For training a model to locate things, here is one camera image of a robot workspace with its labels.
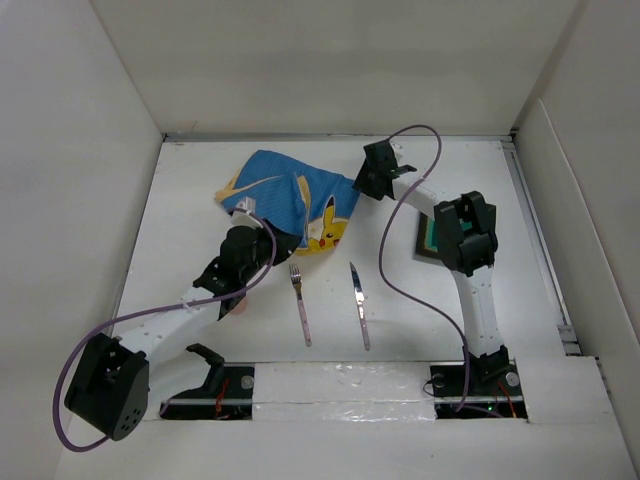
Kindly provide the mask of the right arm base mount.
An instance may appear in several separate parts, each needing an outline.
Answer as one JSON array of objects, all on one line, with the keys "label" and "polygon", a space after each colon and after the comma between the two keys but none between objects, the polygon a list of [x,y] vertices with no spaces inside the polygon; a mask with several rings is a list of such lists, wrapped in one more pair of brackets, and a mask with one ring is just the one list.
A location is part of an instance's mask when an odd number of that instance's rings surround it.
[{"label": "right arm base mount", "polygon": [[438,420],[528,418],[515,364],[482,384],[471,378],[460,410],[465,367],[462,364],[435,364],[430,366],[430,373],[431,377],[423,383],[422,390],[434,400]]}]

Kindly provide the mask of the pink plastic cup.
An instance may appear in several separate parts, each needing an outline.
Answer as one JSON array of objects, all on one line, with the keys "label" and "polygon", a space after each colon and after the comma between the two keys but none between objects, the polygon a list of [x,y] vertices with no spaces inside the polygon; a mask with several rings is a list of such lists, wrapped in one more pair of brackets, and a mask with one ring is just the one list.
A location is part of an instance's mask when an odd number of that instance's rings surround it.
[{"label": "pink plastic cup", "polygon": [[248,297],[244,296],[238,302],[238,304],[235,306],[235,308],[231,311],[231,313],[234,314],[234,315],[240,315],[246,310],[247,306],[248,306]]}]

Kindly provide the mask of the fork with pink handle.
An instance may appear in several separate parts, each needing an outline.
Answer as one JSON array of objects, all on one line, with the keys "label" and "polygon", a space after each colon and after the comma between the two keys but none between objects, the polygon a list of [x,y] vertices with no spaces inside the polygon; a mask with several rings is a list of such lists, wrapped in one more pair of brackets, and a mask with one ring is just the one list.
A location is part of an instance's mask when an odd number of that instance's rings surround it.
[{"label": "fork with pink handle", "polygon": [[298,266],[294,263],[291,263],[289,265],[289,273],[290,273],[290,280],[296,294],[297,308],[298,308],[300,321],[302,325],[305,345],[307,347],[311,347],[312,346],[311,332],[310,332],[310,326],[309,326],[307,313],[306,313],[304,300],[303,300],[303,295],[302,295],[302,279],[301,279],[301,274]]}]

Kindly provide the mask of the blue Pikachu placemat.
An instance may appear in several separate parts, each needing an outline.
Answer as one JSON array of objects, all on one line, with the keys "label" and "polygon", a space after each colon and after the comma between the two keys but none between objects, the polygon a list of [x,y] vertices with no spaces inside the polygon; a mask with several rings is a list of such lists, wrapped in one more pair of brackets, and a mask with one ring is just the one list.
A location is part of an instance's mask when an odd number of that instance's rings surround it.
[{"label": "blue Pikachu placemat", "polygon": [[254,152],[215,193],[223,208],[246,202],[277,229],[300,237],[298,255],[336,248],[358,198],[352,179],[270,150]]}]

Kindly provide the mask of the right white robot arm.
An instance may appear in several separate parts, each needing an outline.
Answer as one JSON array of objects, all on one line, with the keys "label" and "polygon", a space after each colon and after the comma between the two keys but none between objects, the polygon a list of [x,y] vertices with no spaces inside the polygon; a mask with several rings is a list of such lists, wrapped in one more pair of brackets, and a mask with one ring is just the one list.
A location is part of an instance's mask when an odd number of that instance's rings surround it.
[{"label": "right white robot arm", "polygon": [[389,140],[366,145],[364,153],[354,182],[356,191],[376,200],[388,197],[398,207],[409,205],[434,222],[438,258],[453,276],[463,317],[459,396],[486,393],[510,366],[492,292],[498,249],[496,206],[478,191],[455,197],[437,187],[426,173],[399,165]]}]

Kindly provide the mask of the knife with pink handle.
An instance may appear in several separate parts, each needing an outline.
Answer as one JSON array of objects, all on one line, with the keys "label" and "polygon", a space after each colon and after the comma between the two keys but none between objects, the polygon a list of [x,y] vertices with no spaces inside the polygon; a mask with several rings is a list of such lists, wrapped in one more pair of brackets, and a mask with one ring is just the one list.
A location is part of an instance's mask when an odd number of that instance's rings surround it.
[{"label": "knife with pink handle", "polygon": [[369,351],[371,349],[371,342],[370,342],[370,337],[369,337],[369,332],[368,332],[368,327],[366,322],[365,309],[364,309],[365,296],[362,290],[361,281],[355,265],[352,262],[350,262],[349,267],[350,267],[350,272],[352,277],[354,297],[355,297],[356,308],[358,312],[358,319],[359,319],[362,338],[363,338],[363,344],[364,344],[365,350]]}]

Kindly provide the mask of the square green ceramic plate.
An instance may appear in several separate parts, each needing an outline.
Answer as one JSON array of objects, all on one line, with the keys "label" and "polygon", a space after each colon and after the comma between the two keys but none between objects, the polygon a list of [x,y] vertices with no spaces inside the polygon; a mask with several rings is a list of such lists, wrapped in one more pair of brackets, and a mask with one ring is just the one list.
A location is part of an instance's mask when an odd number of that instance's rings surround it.
[{"label": "square green ceramic plate", "polygon": [[414,257],[418,260],[440,260],[435,222],[423,213],[419,214]]}]

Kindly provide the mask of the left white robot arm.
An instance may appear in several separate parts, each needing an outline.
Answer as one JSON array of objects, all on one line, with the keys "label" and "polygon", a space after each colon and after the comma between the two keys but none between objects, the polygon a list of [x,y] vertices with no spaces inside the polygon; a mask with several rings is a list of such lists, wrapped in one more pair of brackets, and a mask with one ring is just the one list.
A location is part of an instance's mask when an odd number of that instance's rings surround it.
[{"label": "left white robot arm", "polygon": [[302,240],[269,221],[232,227],[218,255],[178,303],[140,312],[143,323],[117,337],[97,329],[75,347],[65,365],[74,375],[69,386],[57,386],[56,406],[65,406],[106,439],[122,440],[147,410],[153,370],[184,351],[205,361],[188,374],[194,392],[225,394],[230,380],[224,358],[196,338],[209,323],[230,313]]}]

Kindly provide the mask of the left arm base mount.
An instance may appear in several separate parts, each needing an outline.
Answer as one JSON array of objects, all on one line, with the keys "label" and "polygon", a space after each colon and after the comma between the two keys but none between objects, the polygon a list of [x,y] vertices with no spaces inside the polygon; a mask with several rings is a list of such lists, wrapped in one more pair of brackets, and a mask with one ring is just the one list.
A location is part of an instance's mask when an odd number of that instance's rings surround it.
[{"label": "left arm base mount", "polygon": [[210,368],[204,383],[183,390],[161,403],[164,420],[251,420],[255,385],[254,364]]}]

